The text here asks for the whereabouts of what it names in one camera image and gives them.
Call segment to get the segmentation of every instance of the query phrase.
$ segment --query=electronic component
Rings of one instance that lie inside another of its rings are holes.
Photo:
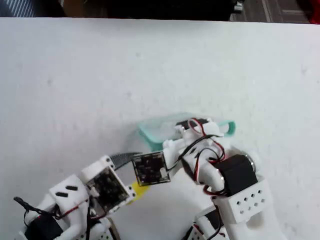
[[[206,218],[210,221],[212,227],[214,229],[218,229],[219,228],[219,225],[221,227],[224,226],[224,223],[219,215],[219,212],[217,211],[217,209],[207,213],[206,215]]]
[[[162,151],[135,155],[131,158],[136,179],[140,186],[170,182]]]
[[[224,177],[225,191],[228,197],[258,182],[251,162],[244,155],[234,155],[214,166]]]
[[[208,123],[208,120],[204,118],[197,118],[197,121],[202,125]],[[192,127],[197,126],[197,124],[193,121],[191,121],[190,124]],[[178,125],[181,125],[185,130],[189,129],[188,120],[177,122],[176,126]]]
[[[104,169],[87,185],[90,190],[96,192],[96,199],[105,212],[108,212],[129,197],[124,186],[109,168]]]
[[[63,230],[50,215],[40,215],[34,219],[25,231],[28,240],[53,240],[59,237]]]

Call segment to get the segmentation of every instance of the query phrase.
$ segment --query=dark floor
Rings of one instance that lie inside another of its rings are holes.
[[[241,14],[230,18],[235,22],[309,23],[312,6],[308,0],[246,0]]]
[[[309,0],[245,0],[243,5],[243,12],[233,13],[230,21],[307,24],[312,13]],[[107,18],[106,1],[84,0],[83,15]]]

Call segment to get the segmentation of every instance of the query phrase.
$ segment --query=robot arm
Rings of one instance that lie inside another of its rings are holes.
[[[50,188],[36,208],[16,198],[26,209],[26,227],[15,239],[76,240],[87,238],[88,233],[89,240],[114,240],[107,216],[136,195],[131,186],[122,183],[114,166],[110,157],[102,157],[78,176],[71,175]]]
[[[164,143],[163,153],[167,165],[172,166],[171,162],[175,162],[188,145],[201,137],[198,134],[201,133],[201,128],[199,125],[193,130],[181,127],[179,130],[182,139]],[[212,121],[203,124],[202,129],[203,134],[219,137],[199,142],[184,154],[181,161],[184,170],[196,184],[211,187],[214,192],[212,202],[218,208],[224,225],[223,231],[226,231],[217,235],[216,239],[227,236],[230,240],[285,240],[275,215],[267,180],[257,174],[261,168],[259,156],[254,151],[232,145],[228,139],[221,137],[223,134]],[[224,160],[210,161],[212,158],[219,159],[223,152]],[[208,218],[201,215],[196,221],[203,239],[210,238],[213,227]]]

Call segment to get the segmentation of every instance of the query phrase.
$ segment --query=white surface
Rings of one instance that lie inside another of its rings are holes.
[[[14,196],[36,205],[126,151],[138,121],[177,112],[234,119],[264,160],[287,238],[319,236],[320,26],[1,18],[0,33],[1,239],[23,225]],[[124,240],[182,236],[209,204],[199,187],[179,189],[184,178],[117,212]]]

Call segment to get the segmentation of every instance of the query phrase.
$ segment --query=wire bundle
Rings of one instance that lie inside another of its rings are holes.
[[[189,128],[192,129],[192,131],[195,132],[196,134],[201,135],[201,137],[200,137],[199,139],[197,139],[196,141],[194,141],[192,144],[190,144],[188,147],[185,148],[185,150],[183,151],[183,153],[178,157],[176,163],[178,163],[178,161],[180,161],[180,160],[184,157],[184,155],[186,155],[187,152],[188,152],[194,145],[196,145],[197,143],[201,142],[201,141],[204,140],[204,139],[211,139],[211,140],[221,149],[221,152],[222,152],[221,155],[219,156],[215,150],[213,150],[213,149],[211,149],[211,148],[209,148],[209,147],[204,147],[204,148],[201,149],[201,151],[197,154],[197,156],[196,156],[196,162],[195,162],[195,167],[194,167],[194,181],[197,182],[197,183],[199,183],[199,159],[200,159],[201,153],[202,153],[203,151],[205,151],[205,150],[208,150],[208,151],[213,152],[214,155],[215,155],[215,157],[210,157],[210,158],[208,159],[208,162],[211,163],[211,164],[214,166],[215,164],[217,164],[217,163],[225,160],[225,158],[226,158],[226,152],[225,152],[224,147],[223,147],[219,142],[217,142],[217,141],[215,141],[214,139],[212,139],[212,137],[219,137],[219,136],[213,135],[213,134],[207,135],[206,132],[205,132],[204,126],[203,126],[202,123],[200,123],[196,118],[191,118],[191,119],[189,119],[189,120],[187,121],[187,123],[188,123]],[[192,123],[194,123],[196,126],[198,126],[199,129],[200,129],[200,131],[197,131],[197,130],[195,129],[195,127],[193,127]],[[209,190],[208,190],[209,187],[210,187],[210,186],[205,185],[205,186],[203,187],[203,192],[204,192],[205,194],[207,194],[207,195],[212,196],[213,198],[216,198],[216,197],[218,197],[218,196],[224,196],[224,195],[226,194],[225,189],[223,189],[223,190],[221,190],[221,191],[212,192],[212,191],[209,191]],[[221,217],[220,217],[219,208],[218,208],[217,205],[214,205],[214,206],[215,206],[215,208],[216,208],[216,210],[217,210],[217,213],[218,213],[218,216],[219,216],[219,218],[218,218],[218,219],[219,219],[219,225],[218,225],[218,228],[216,229],[215,233],[214,233],[213,235],[211,235],[207,240],[211,240],[211,239],[213,239],[214,237],[216,237],[216,236],[219,234],[219,232],[220,232],[220,230],[221,230],[221,227],[222,227],[222,226],[221,226],[221,219],[220,219]]]

